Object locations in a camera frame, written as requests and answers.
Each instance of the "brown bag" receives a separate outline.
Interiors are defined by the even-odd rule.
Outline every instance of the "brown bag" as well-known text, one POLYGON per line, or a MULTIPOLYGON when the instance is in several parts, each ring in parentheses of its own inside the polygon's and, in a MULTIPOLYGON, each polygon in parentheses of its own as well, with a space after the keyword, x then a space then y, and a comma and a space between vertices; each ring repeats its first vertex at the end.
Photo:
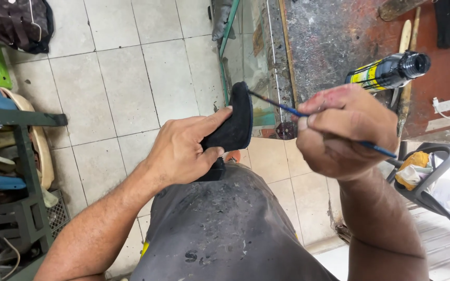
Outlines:
POLYGON ((32 54, 48 53, 53 13, 45 0, 0 0, 0 42, 32 54))

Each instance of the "paintbrush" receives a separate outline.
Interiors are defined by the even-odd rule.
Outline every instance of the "paintbrush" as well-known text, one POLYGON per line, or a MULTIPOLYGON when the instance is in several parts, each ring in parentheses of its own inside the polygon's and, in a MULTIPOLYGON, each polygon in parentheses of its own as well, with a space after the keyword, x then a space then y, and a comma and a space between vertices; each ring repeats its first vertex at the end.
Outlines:
MULTIPOLYGON (((255 96, 255 97, 257 97, 258 99, 263 99, 264 101, 266 101, 267 103, 269 103, 271 105, 275 105, 277 107, 280 107, 283 110, 285 110, 287 112, 290 112, 293 115, 296 115, 298 117, 308 117, 309 116, 308 114, 300 113, 297 110, 295 110, 294 108, 291 108, 291 107, 286 106, 286 105, 281 105, 281 104, 279 104, 279 103, 277 103, 277 102, 275 102, 275 101, 273 101, 273 100, 271 100, 269 98, 266 98, 266 97, 264 97, 262 95, 259 95, 259 94, 255 93, 255 92, 248 91, 248 93, 253 95, 253 96, 255 96)), ((388 151, 388 150, 386 150, 386 149, 384 149, 384 148, 382 148, 380 146, 377 146, 377 145, 375 145, 373 143, 367 142, 365 140, 364 141, 360 141, 358 143, 363 145, 363 146, 365 146, 365 147, 367 147, 367 148, 376 150, 377 152, 379 152, 379 153, 381 153, 381 154, 383 154, 385 156, 388 156, 388 157, 391 157, 391 158, 397 158, 397 155, 395 155, 395 154, 391 153, 390 151, 388 151)))

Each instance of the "dirty shirt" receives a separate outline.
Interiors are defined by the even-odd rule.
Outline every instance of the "dirty shirt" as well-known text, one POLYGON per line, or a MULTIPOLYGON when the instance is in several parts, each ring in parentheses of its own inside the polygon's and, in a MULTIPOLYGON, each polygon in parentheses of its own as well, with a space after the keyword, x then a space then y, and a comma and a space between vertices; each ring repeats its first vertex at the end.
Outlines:
POLYGON ((337 280, 303 248, 265 181, 240 164, 227 164, 221 181, 157 194, 144 248, 130 281, 337 280))

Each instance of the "white tile floor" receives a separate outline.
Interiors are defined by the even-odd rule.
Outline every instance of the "white tile floor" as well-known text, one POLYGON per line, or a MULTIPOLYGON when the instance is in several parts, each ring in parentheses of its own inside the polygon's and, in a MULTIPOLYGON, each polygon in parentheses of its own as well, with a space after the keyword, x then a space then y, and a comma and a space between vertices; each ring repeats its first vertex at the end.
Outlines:
MULTIPOLYGON (((147 156, 167 120, 222 107, 222 84, 208 0, 48 1, 56 23, 50 53, 8 57, 16 93, 38 111, 67 115, 66 128, 46 133, 53 187, 75 216, 147 156)), ((241 158, 276 194, 303 245, 334 236, 338 184, 309 169, 295 140, 253 138, 241 158)), ((136 266, 151 203, 108 276, 136 266)))

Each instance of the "black bottle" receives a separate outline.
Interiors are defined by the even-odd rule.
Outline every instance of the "black bottle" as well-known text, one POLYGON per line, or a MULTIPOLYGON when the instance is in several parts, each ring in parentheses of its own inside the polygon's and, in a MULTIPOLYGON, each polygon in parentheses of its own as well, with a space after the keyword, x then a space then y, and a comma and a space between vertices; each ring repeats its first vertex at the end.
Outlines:
POLYGON ((360 83, 370 92, 403 87, 430 69, 428 55, 412 51, 392 54, 348 73, 345 83, 360 83))

